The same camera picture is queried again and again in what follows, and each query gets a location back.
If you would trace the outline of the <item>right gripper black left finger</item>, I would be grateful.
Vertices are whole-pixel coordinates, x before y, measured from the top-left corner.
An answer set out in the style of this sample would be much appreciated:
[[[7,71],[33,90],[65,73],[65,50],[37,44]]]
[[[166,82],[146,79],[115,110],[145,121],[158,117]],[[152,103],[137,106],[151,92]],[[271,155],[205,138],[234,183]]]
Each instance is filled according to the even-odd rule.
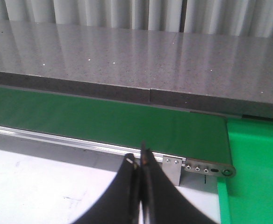
[[[122,164],[106,191],[76,224],[137,224],[140,206],[140,167],[133,154]]]

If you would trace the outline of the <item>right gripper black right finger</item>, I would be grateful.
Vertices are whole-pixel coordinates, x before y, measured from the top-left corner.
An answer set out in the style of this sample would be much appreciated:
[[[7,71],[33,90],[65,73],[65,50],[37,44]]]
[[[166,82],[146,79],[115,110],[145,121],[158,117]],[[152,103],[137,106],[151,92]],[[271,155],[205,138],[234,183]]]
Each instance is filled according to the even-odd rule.
[[[172,184],[152,151],[141,144],[140,197],[145,224],[214,224]]]

